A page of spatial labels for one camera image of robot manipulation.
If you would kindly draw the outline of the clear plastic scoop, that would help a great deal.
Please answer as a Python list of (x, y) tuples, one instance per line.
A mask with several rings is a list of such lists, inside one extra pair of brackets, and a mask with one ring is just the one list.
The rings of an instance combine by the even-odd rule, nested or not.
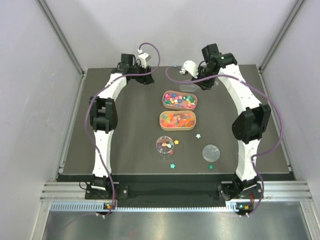
[(193, 93), (193, 92), (195, 92), (196, 90), (199, 89), (199, 86), (196, 85), (196, 84), (180, 84), (179, 85), (179, 89), (182, 92)]

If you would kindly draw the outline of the pink tray opaque star candies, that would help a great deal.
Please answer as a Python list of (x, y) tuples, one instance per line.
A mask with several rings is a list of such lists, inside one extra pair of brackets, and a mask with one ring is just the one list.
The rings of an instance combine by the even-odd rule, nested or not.
[(198, 99), (194, 94), (168, 90), (162, 97), (163, 106), (170, 110), (176, 111), (194, 111)]

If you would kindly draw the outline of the tan tray translucent star candies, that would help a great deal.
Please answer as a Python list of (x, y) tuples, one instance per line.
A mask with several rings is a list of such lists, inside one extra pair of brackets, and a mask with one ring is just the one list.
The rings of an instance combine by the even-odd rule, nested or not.
[(195, 113), (189, 110), (164, 111), (159, 116), (159, 125), (167, 132), (190, 131), (195, 128), (196, 123)]

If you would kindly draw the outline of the clear plastic jar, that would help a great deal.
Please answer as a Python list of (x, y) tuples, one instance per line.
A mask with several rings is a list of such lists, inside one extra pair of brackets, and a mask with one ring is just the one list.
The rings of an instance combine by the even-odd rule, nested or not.
[(156, 141), (156, 149), (159, 156), (163, 159), (171, 158), (175, 153), (174, 141), (169, 136), (161, 136)]

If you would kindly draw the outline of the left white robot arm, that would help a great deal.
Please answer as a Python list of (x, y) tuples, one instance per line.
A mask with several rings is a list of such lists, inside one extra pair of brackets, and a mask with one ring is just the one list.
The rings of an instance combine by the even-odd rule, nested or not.
[(91, 97), (91, 106), (88, 115), (89, 123), (93, 129), (95, 143), (95, 162), (92, 174), (96, 178), (108, 178), (111, 170), (111, 142), (114, 130), (118, 125), (116, 99), (122, 89), (130, 80), (140, 84), (154, 83), (151, 75), (152, 69), (147, 65), (151, 55), (138, 50), (138, 55), (121, 55), (121, 61), (110, 74), (109, 80), (97, 97)]

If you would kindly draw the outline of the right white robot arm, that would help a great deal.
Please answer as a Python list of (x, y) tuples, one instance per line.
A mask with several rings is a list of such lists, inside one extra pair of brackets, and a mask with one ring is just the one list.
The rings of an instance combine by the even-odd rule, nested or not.
[(210, 90), (216, 80), (227, 89), (236, 107), (238, 117), (232, 123), (232, 133), (238, 141), (238, 164), (235, 171), (233, 192), (245, 198), (257, 185), (258, 174), (254, 169), (260, 140), (266, 131), (271, 108), (262, 104), (242, 76), (238, 62), (232, 53), (222, 54), (217, 44), (209, 44), (202, 50), (205, 65), (197, 66), (197, 76), (192, 78), (202, 90)]

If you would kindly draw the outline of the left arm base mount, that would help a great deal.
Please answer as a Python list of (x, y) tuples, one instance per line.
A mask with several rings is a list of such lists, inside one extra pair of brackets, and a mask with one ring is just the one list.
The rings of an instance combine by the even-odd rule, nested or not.
[[(86, 200), (112, 200), (113, 192), (112, 187), (107, 186), (106, 190), (101, 190), (97, 188), (92, 188), (92, 186), (87, 182), (80, 182), (78, 184), (80, 189), (85, 191)], [(129, 184), (119, 184), (115, 185), (115, 199), (116, 200), (125, 200), (128, 198), (129, 193)]]

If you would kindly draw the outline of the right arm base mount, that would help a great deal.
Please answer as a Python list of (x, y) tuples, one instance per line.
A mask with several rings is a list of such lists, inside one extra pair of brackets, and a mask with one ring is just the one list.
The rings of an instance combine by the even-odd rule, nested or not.
[(219, 197), (225, 201), (232, 199), (248, 199), (250, 194), (253, 194), (255, 198), (259, 198), (262, 193), (262, 187), (259, 183), (243, 188), (236, 182), (221, 182), (217, 184), (217, 192)]

